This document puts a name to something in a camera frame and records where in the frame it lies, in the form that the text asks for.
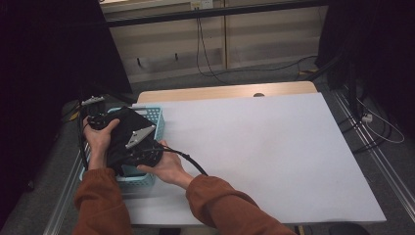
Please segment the white tabletop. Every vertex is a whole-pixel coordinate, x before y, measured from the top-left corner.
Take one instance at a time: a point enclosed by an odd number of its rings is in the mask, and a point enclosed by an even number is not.
[[[281,222],[386,220],[321,94],[157,105],[171,148],[190,154]],[[132,224],[200,224],[185,191],[159,179],[124,201]]]

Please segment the blue basket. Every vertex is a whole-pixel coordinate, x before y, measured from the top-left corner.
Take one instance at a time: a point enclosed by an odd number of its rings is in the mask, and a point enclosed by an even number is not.
[[[108,113],[119,110],[120,108],[114,108],[108,110]],[[150,120],[152,123],[156,125],[156,133],[155,133],[155,140],[160,141],[162,140],[162,135],[164,133],[164,118],[162,117],[162,110],[161,107],[157,106],[143,106],[132,108],[135,110],[139,115],[143,116],[144,118]],[[123,167],[124,171],[128,171],[127,174],[136,175],[140,173],[140,171],[132,165],[125,165]],[[79,175],[79,179],[82,180],[82,175],[85,169]],[[115,180],[118,182],[118,185],[121,189],[126,188],[134,188],[140,186],[153,186],[155,183],[156,177],[151,173],[146,173],[144,176],[131,176],[131,177],[124,177],[117,175]]]

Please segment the power cable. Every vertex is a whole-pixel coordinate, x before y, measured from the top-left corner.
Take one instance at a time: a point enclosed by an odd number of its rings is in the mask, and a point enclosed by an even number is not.
[[[390,122],[388,122],[387,120],[385,120],[385,119],[383,119],[382,117],[380,117],[380,116],[378,116],[377,114],[375,114],[373,111],[371,111],[369,108],[367,108],[367,106],[365,106],[364,104],[363,104],[363,102],[361,102],[360,100],[358,100],[357,99],[357,101],[369,112],[369,113],[371,113],[373,116],[375,116],[375,117],[377,117],[377,118],[379,118],[380,120],[382,120],[384,123],[386,123],[386,124],[388,124],[391,128],[393,128],[394,130],[396,130],[396,132],[398,133],[398,134],[400,134],[400,136],[402,137],[402,139],[401,140],[399,140],[399,141],[394,141],[394,140],[391,140],[391,139],[389,139],[389,138],[385,138],[384,136],[382,136],[382,135],[380,135],[380,134],[378,134],[375,130],[373,130],[370,126],[369,126],[369,122],[368,121],[365,121],[365,123],[366,123],[366,126],[368,127],[368,129],[369,130],[371,130],[375,135],[377,135],[378,137],[380,137],[380,138],[382,138],[382,139],[384,139],[384,140],[386,140],[386,141],[388,141],[388,142],[391,142],[391,143],[394,143],[394,144],[400,144],[400,143],[402,143],[403,141],[405,141],[405,136],[402,134],[402,132],[400,132],[399,131],[399,129],[397,129],[394,125],[392,125]]]
[[[345,134],[345,133],[355,129],[360,123],[361,123],[361,121],[358,121],[357,123],[355,123],[353,126],[349,127],[348,129],[342,130],[342,134]]]
[[[279,70],[287,69],[287,68],[290,68],[292,66],[298,65],[299,63],[301,63],[302,61],[305,61],[307,59],[316,58],[317,57],[317,56],[304,57],[304,58],[299,59],[295,63],[289,64],[287,66],[283,66],[283,67],[280,67],[280,68],[273,68],[273,69],[225,70],[225,71],[220,71],[218,73],[214,73],[212,71],[212,69],[211,69],[211,66],[210,66],[210,63],[209,63],[209,60],[208,60],[208,54],[207,54],[207,50],[206,50],[206,45],[205,45],[205,40],[204,40],[204,35],[203,35],[203,28],[202,28],[201,19],[197,18],[197,23],[198,23],[198,51],[197,51],[197,57],[196,57],[196,64],[197,64],[197,67],[198,67],[198,71],[199,71],[199,73],[201,75],[203,75],[203,76],[213,76],[216,80],[218,80],[219,82],[224,83],[226,85],[235,85],[235,84],[232,84],[232,83],[229,83],[229,82],[226,82],[226,81],[223,81],[223,80],[219,79],[218,78],[219,75],[226,74],[226,73],[231,73],[231,72],[241,72],[241,71],[279,71]],[[202,70],[200,68],[200,64],[199,64],[199,54],[200,54],[200,42],[201,42],[201,40],[202,40],[202,44],[203,44],[203,48],[204,48],[204,52],[205,52],[205,58],[207,60],[207,66],[209,68],[210,73],[202,72]],[[299,74],[300,74],[300,67],[299,67],[299,72],[298,72],[298,75],[297,75],[296,79],[298,79]]]
[[[79,114],[78,114],[78,117],[76,119],[77,120],[77,131],[78,131],[78,145],[79,145],[79,154],[80,154],[81,159],[82,159],[83,167],[85,168],[85,171],[86,171],[86,170],[88,170],[88,161],[87,161],[86,154],[85,154],[85,146],[84,146],[85,139],[83,137],[84,126],[82,124],[83,123],[82,111],[83,111],[84,107],[81,106],[80,101],[79,101],[79,107],[80,107]]]
[[[62,118],[64,118],[64,117],[66,117],[67,115],[69,115],[69,114],[71,114],[75,109],[76,109],[76,107],[78,107],[78,102],[76,102],[75,103],[75,105],[69,110],[69,111],[67,111],[66,113],[64,113],[63,115],[62,115]]]

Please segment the metal rail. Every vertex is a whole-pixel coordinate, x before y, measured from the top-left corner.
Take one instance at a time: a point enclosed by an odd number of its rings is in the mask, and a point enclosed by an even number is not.
[[[347,100],[346,97],[342,97],[336,93],[335,98],[341,109],[345,113],[346,116],[352,117],[351,111],[347,108]],[[351,124],[356,124],[356,120],[353,118],[350,121]],[[373,146],[374,138],[366,129],[366,127],[356,127],[355,131],[363,144],[370,147],[374,147],[371,150],[368,150],[370,155],[372,156],[373,161],[378,166],[379,170],[381,171],[382,175],[386,178],[389,185],[393,189],[396,196],[399,198],[402,206],[407,211],[408,215],[411,217],[412,221],[415,222],[415,196],[413,192],[406,186],[400,176],[392,167],[391,163],[388,161],[388,158],[382,152],[382,150],[378,146]]]
[[[89,145],[86,144],[84,151],[88,156],[90,153]],[[73,194],[76,190],[77,182],[79,181],[79,174],[82,172],[82,157],[80,151],[76,156],[75,163],[69,173],[67,182],[65,183],[64,190],[59,197],[58,203],[55,205],[54,211],[49,218],[43,235],[57,235],[61,230],[62,223],[64,222],[65,215],[68,210],[69,204],[72,202]]]
[[[162,22],[174,22],[191,19],[223,17],[249,13],[272,12],[299,8],[320,7],[328,5],[329,0],[297,0],[270,4],[259,4],[252,6],[225,7],[215,9],[205,9],[199,11],[187,11],[178,13],[169,13],[161,15],[153,15],[148,17],[133,17],[107,20],[103,23],[83,23],[79,25],[69,25],[69,27],[85,28],[85,27],[119,27],[137,24],[152,24]]]

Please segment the brown sleeve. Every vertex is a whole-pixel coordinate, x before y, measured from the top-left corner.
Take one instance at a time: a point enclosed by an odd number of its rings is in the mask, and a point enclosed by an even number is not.
[[[199,175],[190,183],[186,197],[195,218],[217,228],[221,235],[295,235],[262,211],[250,196],[220,178]]]
[[[128,210],[112,169],[85,172],[74,203],[79,217],[73,234],[132,234]]]

